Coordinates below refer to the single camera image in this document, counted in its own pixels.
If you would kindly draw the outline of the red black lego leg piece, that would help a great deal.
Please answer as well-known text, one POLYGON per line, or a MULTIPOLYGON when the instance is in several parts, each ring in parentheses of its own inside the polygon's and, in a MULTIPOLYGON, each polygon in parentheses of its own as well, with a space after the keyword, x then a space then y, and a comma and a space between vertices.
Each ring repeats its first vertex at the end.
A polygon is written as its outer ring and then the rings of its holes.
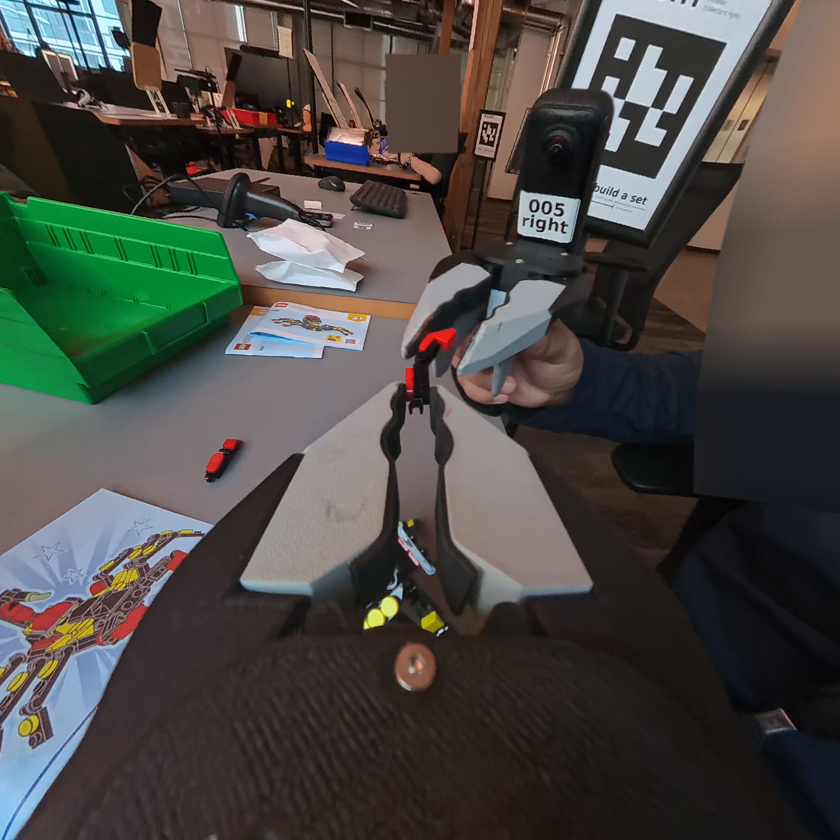
POLYGON ((225 439, 221 447, 218 448, 217 452, 213 453, 206 463, 205 482, 214 483, 222 478, 243 446, 244 441, 239 438, 229 437, 225 439))

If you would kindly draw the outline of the small sign with black pattern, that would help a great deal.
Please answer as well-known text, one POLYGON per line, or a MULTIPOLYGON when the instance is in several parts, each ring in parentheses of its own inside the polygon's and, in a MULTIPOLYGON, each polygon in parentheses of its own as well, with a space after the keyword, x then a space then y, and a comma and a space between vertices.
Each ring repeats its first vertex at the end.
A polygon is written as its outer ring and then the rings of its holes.
POLYGON ((504 112, 481 110, 473 150, 475 157, 492 162, 497 159, 505 118, 504 112))

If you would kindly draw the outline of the open lego instruction booklet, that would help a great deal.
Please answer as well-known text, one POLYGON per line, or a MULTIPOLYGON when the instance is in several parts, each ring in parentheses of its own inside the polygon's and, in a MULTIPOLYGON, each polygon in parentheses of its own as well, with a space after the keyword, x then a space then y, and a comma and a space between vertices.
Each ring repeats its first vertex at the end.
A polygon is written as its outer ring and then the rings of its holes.
POLYGON ((33 815, 153 599, 212 527, 100 489, 2 555, 2 838, 33 815))

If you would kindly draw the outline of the green plastic bin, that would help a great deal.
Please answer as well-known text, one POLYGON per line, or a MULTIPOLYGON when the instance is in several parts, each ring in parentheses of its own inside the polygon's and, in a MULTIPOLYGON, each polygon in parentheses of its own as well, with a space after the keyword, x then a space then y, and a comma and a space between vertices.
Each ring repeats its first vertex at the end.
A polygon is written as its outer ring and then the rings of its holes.
POLYGON ((40 287, 2 290, 2 383, 96 404, 229 321, 227 290, 181 308, 40 287))
POLYGON ((2 194, 3 350, 87 382, 197 340, 243 303, 221 234, 2 194))

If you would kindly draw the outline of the wooden pillar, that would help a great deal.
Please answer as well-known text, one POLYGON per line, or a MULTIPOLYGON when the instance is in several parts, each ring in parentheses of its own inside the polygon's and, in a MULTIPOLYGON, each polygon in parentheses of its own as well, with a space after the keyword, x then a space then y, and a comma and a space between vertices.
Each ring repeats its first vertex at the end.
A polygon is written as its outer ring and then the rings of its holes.
POLYGON ((502 1, 475 2, 459 126, 461 131, 467 132, 467 149, 455 163, 445 202, 444 227, 453 254, 461 250, 465 232, 476 169, 476 158, 472 150, 480 113, 487 100, 502 8, 502 1))

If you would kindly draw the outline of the black keyboard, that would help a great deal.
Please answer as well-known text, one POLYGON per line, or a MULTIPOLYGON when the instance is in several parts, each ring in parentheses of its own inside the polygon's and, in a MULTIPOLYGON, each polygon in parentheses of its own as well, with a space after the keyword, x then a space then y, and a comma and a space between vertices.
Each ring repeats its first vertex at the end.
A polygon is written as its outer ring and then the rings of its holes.
POLYGON ((404 219, 407 210, 406 192, 383 182, 365 181, 350 196, 354 208, 369 214, 404 219))

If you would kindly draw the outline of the black computer monitor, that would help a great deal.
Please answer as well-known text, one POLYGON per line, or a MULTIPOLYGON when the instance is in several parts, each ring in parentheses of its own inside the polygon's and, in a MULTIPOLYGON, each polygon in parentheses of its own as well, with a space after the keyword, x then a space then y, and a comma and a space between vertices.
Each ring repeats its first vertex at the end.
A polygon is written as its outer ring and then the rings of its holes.
POLYGON ((289 102, 297 100, 288 59, 243 50, 229 50, 227 57, 230 66, 234 59, 241 59, 234 79, 237 103, 271 112, 286 109, 289 102))

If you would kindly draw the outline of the white paper bag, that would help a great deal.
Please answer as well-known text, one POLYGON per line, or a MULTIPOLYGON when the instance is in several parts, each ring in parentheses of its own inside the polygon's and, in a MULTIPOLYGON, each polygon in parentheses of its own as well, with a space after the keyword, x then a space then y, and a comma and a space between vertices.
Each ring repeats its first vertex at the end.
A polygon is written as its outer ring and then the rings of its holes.
POLYGON ((260 275, 272 282, 301 287, 315 287, 355 292, 364 276, 352 269, 344 270, 304 266, 279 259, 256 267, 260 275))
POLYGON ((363 250, 320 227, 293 219, 274 227, 250 231, 247 236, 267 254, 308 268, 343 272, 350 262, 366 259, 363 250))

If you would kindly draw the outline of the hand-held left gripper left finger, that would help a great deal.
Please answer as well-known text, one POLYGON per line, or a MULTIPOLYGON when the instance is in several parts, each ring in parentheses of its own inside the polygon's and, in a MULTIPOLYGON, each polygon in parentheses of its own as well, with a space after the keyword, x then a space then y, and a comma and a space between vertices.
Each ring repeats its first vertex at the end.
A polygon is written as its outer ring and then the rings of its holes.
POLYGON ((250 592, 362 605, 399 551, 396 459, 405 386, 394 382, 303 452, 240 584, 250 592))

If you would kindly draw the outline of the black barcode scanner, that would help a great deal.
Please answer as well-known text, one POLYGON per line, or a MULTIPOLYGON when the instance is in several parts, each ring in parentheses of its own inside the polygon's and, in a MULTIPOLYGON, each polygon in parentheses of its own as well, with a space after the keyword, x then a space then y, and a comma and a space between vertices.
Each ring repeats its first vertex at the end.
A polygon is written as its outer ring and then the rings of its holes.
POLYGON ((283 223, 288 220, 316 228, 330 228, 330 213, 312 211, 283 198, 276 185, 252 182, 245 173, 231 178, 222 204, 217 212, 217 225, 221 228, 241 227, 247 219, 268 218, 283 223))

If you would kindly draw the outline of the black yellow lego spider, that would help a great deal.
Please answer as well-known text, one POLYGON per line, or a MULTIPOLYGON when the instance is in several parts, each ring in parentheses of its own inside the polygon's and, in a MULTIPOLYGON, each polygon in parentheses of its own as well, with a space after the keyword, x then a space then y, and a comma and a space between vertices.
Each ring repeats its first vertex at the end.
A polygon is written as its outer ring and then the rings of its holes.
POLYGON ((414 623, 436 637, 448 632, 449 627, 438 606, 413 578, 416 571, 429 577, 436 574, 427 551, 415 541, 417 525, 415 519, 397 523, 396 540, 402 554, 397 557, 384 593, 366 606, 363 630, 370 631, 389 623, 414 623))

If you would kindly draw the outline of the red black lego tail piece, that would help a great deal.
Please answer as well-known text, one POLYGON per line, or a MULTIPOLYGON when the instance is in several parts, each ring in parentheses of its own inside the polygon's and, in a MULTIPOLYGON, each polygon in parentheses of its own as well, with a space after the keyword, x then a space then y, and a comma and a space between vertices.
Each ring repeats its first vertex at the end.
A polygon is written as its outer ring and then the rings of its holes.
POLYGON ((429 404, 431 376, 446 373, 455 352, 457 330, 439 330, 426 335, 420 342, 412 366, 405 368, 404 385, 407 411, 422 414, 429 404))

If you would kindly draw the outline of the wooden desk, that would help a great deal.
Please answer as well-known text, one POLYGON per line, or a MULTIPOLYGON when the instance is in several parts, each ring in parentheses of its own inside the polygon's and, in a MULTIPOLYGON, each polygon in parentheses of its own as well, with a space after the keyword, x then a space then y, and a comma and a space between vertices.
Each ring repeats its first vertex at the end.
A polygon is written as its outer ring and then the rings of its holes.
POLYGON ((422 193, 425 189, 420 174, 395 162, 382 163, 370 159, 366 165, 342 163, 329 160, 323 153, 305 154, 302 162, 318 177, 336 175, 345 182, 360 184, 366 181, 382 182, 411 193, 422 193))

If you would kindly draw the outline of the person's dark clothed body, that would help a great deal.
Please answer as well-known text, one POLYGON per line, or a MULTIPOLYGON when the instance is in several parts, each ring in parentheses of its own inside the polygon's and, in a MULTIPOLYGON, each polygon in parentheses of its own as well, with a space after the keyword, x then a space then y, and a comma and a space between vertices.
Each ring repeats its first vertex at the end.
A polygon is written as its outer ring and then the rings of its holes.
POLYGON ((745 501, 668 585, 802 831, 838 838, 838 513, 745 501), (751 715, 774 708, 797 731, 759 744, 751 715))

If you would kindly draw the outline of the small blue plastic bin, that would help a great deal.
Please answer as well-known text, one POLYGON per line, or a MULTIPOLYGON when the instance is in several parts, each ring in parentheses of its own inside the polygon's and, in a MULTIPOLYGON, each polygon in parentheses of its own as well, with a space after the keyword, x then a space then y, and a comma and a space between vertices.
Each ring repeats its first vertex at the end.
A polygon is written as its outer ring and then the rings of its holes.
POLYGON ((368 165, 371 159, 372 135, 367 129, 331 127, 323 142, 330 161, 352 165, 368 165))

